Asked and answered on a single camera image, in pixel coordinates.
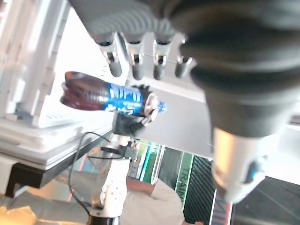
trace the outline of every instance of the dark liquid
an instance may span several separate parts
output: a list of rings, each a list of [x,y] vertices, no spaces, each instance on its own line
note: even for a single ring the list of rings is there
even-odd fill
[[[108,83],[96,77],[78,72],[66,72],[64,105],[80,110],[103,110],[108,97]]]

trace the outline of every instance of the person's shirt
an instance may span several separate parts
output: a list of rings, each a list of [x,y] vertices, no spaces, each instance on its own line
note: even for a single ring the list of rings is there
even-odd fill
[[[158,180],[151,196],[128,190],[121,225],[181,225],[182,204],[176,192]]]

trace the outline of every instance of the black cable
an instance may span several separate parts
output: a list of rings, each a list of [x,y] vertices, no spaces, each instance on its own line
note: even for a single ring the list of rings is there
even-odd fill
[[[88,156],[88,158],[96,158],[96,159],[121,159],[121,158],[125,158],[125,157],[121,156],[121,157],[116,157],[116,158],[107,158],[107,157]]]
[[[107,138],[105,138],[105,137],[103,137],[103,136],[101,136],[101,135],[99,135],[99,134],[97,134],[97,133],[94,133],[94,132],[86,132],[86,133],[84,133],[84,134],[82,135],[82,137],[80,138],[80,141],[79,141],[79,144],[78,144],[78,147],[77,147],[77,151],[76,151],[76,153],[75,153],[75,155],[74,155],[73,163],[72,163],[72,165],[71,165],[71,170],[70,170],[69,178],[68,178],[68,186],[69,186],[69,190],[70,190],[72,196],[73,196],[73,197],[75,198],[75,200],[78,202],[78,204],[80,204],[80,205],[84,208],[84,210],[86,211],[86,213],[87,213],[88,215],[90,215],[90,212],[89,212],[88,208],[83,204],[82,201],[79,200],[79,197],[76,195],[75,190],[72,189],[72,185],[71,185],[71,180],[72,180],[72,173],[73,173],[73,169],[74,169],[74,164],[75,164],[75,162],[76,162],[76,160],[77,160],[77,158],[78,158],[79,150],[80,150],[80,148],[81,148],[81,145],[82,145],[82,142],[83,142],[83,138],[84,138],[86,135],[88,135],[88,134],[94,134],[94,135],[97,135],[98,137],[101,137],[102,139],[106,140],[107,142],[110,142],[110,141],[109,141]]]

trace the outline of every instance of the green sign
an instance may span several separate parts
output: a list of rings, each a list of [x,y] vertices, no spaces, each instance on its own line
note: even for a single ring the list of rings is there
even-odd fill
[[[175,191],[178,194],[182,202],[182,208],[184,208],[184,203],[188,191],[188,182],[191,174],[192,163],[194,155],[183,152],[180,164],[180,170],[177,178]]]

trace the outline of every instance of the soda bottle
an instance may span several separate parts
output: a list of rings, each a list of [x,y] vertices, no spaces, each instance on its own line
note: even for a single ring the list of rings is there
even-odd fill
[[[123,87],[74,71],[66,72],[65,79],[60,101],[74,109],[117,111],[143,117],[154,109],[166,111],[166,103],[146,89]]]

